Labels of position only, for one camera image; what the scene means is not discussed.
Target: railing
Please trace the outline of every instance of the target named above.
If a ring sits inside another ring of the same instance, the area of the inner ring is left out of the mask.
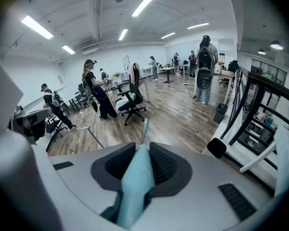
[[[244,86],[242,77],[243,75],[246,77],[246,85]],[[289,125],[289,120],[284,117],[282,114],[279,112],[275,111],[274,109],[271,109],[268,107],[268,103],[265,105],[262,103],[263,97],[265,92],[269,92],[272,94],[276,94],[278,96],[284,97],[289,101],[289,89],[283,87],[280,84],[277,84],[276,82],[267,79],[266,77],[260,76],[258,74],[252,73],[247,71],[246,69],[239,67],[238,71],[236,72],[236,93],[235,93],[235,98],[233,101],[233,107],[230,115],[230,119],[227,125],[226,130],[224,133],[221,135],[221,139],[224,138],[224,136],[228,133],[232,125],[234,124],[235,120],[238,118],[244,104],[246,103],[247,100],[247,95],[250,90],[251,85],[255,85],[255,95],[253,97],[253,100],[251,104],[249,105],[249,109],[247,110],[247,114],[245,119],[242,121],[242,125],[238,129],[238,131],[235,133],[233,138],[230,140],[229,144],[233,145],[236,141],[238,141],[240,144],[243,146],[247,147],[249,150],[251,150],[253,153],[256,155],[261,154],[261,152],[255,150],[253,147],[248,145],[246,142],[242,141],[240,136],[245,133],[248,138],[252,138],[253,140],[257,141],[257,143],[260,143],[261,145],[264,146],[264,148],[267,148],[272,142],[273,139],[271,140],[263,140],[261,139],[261,136],[256,134],[255,132],[247,129],[248,127],[250,128],[251,124],[258,124],[259,127],[262,128],[264,131],[265,129],[269,132],[272,133],[272,136],[275,133],[275,129],[270,127],[270,125],[264,124],[262,121],[257,119],[256,113],[259,109],[259,107],[263,108],[263,111],[268,111],[272,115],[276,115],[278,118],[283,120]],[[268,159],[265,159],[266,162],[268,162],[271,166],[276,168],[276,165],[274,165],[271,161]]]

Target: white sneaker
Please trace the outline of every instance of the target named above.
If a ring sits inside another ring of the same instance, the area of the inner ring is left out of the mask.
[[[74,129],[74,127],[68,128],[68,129],[67,129],[67,132],[69,133],[69,132],[72,131],[73,129]]]

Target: black hair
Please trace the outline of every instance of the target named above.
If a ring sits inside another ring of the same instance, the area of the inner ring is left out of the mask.
[[[202,42],[200,43],[199,47],[200,48],[201,47],[208,47],[210,44],[210,41],[211,41],[211,39],[208,35],[203,36]]]

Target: fluorescent light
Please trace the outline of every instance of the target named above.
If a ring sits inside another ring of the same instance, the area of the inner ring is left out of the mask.
[[[203,24],[199,24],[199,25],[194,25],[194,26],[190,26],[188,27],[187,29],[192,29],[194,27],[199,27],[199,26],[205,26],[205,25],[208,25],[209,23],[203,23]]]
[[[171,35],[173,35],[173,34],[175,34],[175,33],[169,33],[169,34],[167,34],[167,35],[161,37],[161,39],[164,39],[164,38],[166,38],[166,37],[168,37],[168,36],[171,36]]]
[[[140,12],[146,7],[146,5],[149,4],[149,2],[152,0],[143,0],[142,3],[138,6],[138,8],[135,10],[135,12],[131,15],[132,17],[137,17]]]
[[[42,36],[44,36],[46,39],[50,39],[53,37],[53,35],[47,31],[45,28],[43,28],[39,23],[37,23],[35,20],[33,20],[29,15],[27,15],[22,21],[26,26],[30,27],[34,31],[38,32]]]
[[[122,40],[122,39],[123,39],[123,37],[124,37],[124,35],[126,34],[127,30],[128,30],[128,29],[124,29],[124,30],[122,31],[119,40]]]
[[[74,54],[75,53],[67,45],[63,46],[62,48],[65,49],[70,54]]]
[[[266,55],[265,51],[263,49],[258,50],[258,54],[260,55]]]
[[[281,45],[281,43],[278,40],[273,40],[271,43],[271,47],[276,50],[282,50],[284,47]]]

